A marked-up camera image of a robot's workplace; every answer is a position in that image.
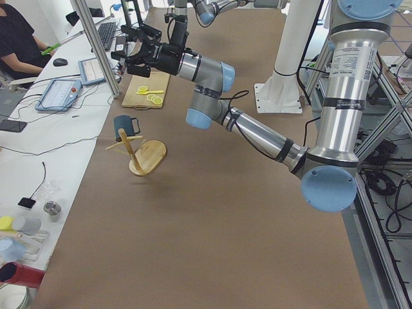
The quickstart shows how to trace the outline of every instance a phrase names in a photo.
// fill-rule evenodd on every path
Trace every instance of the blue joint cap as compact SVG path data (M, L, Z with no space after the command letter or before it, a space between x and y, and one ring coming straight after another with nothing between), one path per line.
M115 11L119 11L122 5L113 5L112 7Z
M223 92L228 92L234 82L234 77L236 75L236 72L234 71L234 68L232 66L229 66L228 64L225 64L224 62L221 62L221 69L223 73Z
M214 15L210 12L206 12L206 13L200 14L199 18L203 24L210 24L211 22L213 22Z
M360 21L372 21L392 14L402 0L338 0L342 12Z
M325 212L349 207L357 193L355 178L343 168L332 165L308 171L302 178L301 190L313 208Z
M328 48L331 52L334 52L335 51L335 43L328 40Z
M201 111L197 111L193 108L188 108L186 114L186 123L190 124L192 127L206 130L210 128L212 119Z

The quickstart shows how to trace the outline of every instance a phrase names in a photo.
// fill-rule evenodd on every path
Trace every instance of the small container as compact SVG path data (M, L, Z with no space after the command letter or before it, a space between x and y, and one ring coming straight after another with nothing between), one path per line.
M6 237L0 240L0 256L6 262L14 262L21 259L26 253L26 247L17 240Z
M62 207L55 201L48 201L44 204L44 211L47 212L50 216L56 216L62 210Z
M26 235L36 234L41 227L41 220L38 218L16 217L12 225L13 229Z
M14 262L6 263L0 268L0 282L39 288L44 271Z
M0 218L0 230L12 230L13 218L4 216Z

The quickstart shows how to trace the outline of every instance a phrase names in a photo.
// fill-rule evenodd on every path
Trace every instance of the white bowl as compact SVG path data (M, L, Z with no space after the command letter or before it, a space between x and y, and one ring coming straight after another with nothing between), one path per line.
M0 287L0 309L22 309L27 303L27 288L19 285Z

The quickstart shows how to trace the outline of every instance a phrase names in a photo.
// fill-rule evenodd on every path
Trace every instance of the mug handle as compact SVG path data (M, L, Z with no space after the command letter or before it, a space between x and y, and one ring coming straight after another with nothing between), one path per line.
M136 125L137 125L137 129L138 129L138 131L135 132L135 135L136 135L136 134L140 133L140 126L139 126L139 119L137 119L136 117L131 118L132 124L133 124L134 120L136 120Z

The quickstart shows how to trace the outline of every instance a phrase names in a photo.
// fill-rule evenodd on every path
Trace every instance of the computer mouse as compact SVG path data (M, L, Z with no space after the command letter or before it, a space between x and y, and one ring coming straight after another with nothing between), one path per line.
M67 66L68 61L63 58L56 58L53 61L54 66Z

